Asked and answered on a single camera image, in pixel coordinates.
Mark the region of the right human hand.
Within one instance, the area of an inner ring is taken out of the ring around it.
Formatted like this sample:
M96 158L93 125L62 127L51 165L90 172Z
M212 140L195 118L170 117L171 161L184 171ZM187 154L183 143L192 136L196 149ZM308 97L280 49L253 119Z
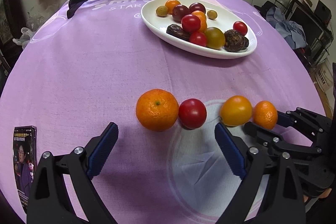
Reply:
M304 203L307 203L309 200L313 199L313 198L326 198L329 196L330 192L332 191L332 188L327 188L326 190L324 190L322 193L319 193L319 195L317 194L308 194L308 195L303 195L303 201Z

